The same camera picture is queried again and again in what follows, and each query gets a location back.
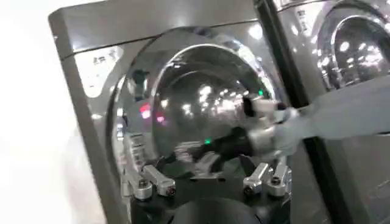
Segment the laundromat machine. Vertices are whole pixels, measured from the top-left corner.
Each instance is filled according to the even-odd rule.
[[[309,103],[276,14],[131,0],[50,15],[107,223],[358,223],[322,139],[387,133],[390,79]],[[310,215],[291,168],[305,152]]]

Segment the washing machine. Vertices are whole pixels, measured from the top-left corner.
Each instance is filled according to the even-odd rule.
[[[389,1],[272,3],[307,103],[390,73]],[[389,223],[388,133],[324,145],[354,221]]]
[[[208,144],[247,122],[246,95],[287,102],[251,1],[104,1],[59,9],[49,21],[109,223],[120,223],[119,205],[132,194],[123,181],[126,166],[139,171],[145,161],[164,161],[170,166],[161,172],[183,178],[190,168],[169,161],[178,144]],[[242,175],[240,164],[232,161],[224,172]],[[228,178],[207,178],[216,185],[206,196],[242,200],[242,192],[223,193]],[[136,207],[126,201],[126,215],[142,223],[155,216],[169,223],[175,218],[162,211],[172,209],[159,206],[178,208],[188,198],[206,197],[188,187],[183,191],[176,182],[176,195],[187,199],[160,197]]]

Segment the bolt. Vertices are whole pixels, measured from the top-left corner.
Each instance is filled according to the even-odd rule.
[[[271,184],[273,185],[279,185],[282,181],[280,180],[279,177],[272,177],[271,179]]]
[[[253,191],[254,191],[254,190],[253,190],[252,188],[246,186],[246,187],[244,188],[244,195],[247,196],[247,197],[252,196],[252,195],[254,194]]]
[[[144,180],[144,179],[141,179],[139,182],[138,182],[138,187],[139,188],[145,188],[147,186],[147,181]]]
[[[166,195],[169,197],[173,197],[176,194],[176,189],[174,187],[170,187],[166,190]]]

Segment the circular drum opening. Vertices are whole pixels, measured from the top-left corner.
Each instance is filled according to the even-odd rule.
[[[192,47],[161,74],[152,106],[155,148],[168,156],[181,142],[211,142],[242,125],[243,96],[271,89],[242,58],[219,46]]]
[[[342,88],[390,73],[390,36],[379,19],[352,17],[339,24],[331,59],[322,62],[331,88]]]

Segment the metal bracket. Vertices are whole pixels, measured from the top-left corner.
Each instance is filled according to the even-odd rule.
[[[152,184],[138,174],[133,167],[126,167],[124,179],[131,185],[135,198],[139,200],[146,200],[152,196]]]
[[[207,152],[196,164],[195,172],[197,175],[209,176],[213,170],[213,166],[218,163],[220,155],[215,152]]]
[[[157,193],[162,196],[172,197],[176,194],[176,184],[173,179],[170,179],[160,173],[154,166],[146,165],[143,167],[143,176],[151,181],[157,187]]]
[[[267,180],[268,193],[275,197],[282,197],[287,193],[286,176],[288,166],[286,164],[278,164],[275,173]]]
[[[268,163],[260,163],[255,171],[249,177],[245,177],[243,180],[244,194],[251,196],[261,192],[263,185],[262,177],[268,171]]]

